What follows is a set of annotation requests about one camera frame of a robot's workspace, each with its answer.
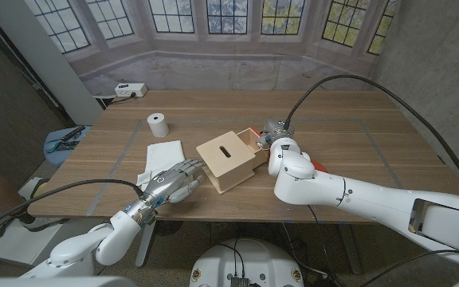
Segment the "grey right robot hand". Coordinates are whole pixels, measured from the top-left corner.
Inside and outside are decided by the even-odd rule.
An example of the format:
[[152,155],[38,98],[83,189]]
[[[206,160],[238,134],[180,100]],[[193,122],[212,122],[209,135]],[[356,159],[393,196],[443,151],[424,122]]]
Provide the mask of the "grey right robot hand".
[[257,140],[258,147],[262,149],[270,149],[272,144],[281,138],[292,138],[294,135],[294,127],[289,126],[284,128],[285,122],[281,120],[267,120],[264,128],[259,132],[260,137]]

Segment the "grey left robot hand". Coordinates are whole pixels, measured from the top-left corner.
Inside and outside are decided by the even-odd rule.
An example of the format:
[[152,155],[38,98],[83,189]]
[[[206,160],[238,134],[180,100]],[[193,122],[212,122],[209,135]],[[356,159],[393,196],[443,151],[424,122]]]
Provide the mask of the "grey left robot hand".
[[165,202],[178,203],[188,197],[204,180],[200,175],[196,179],[192,175],[205,166],[202,160],[186,159],[166,171],[159,172],[149,182],[143,197],[153,206]]

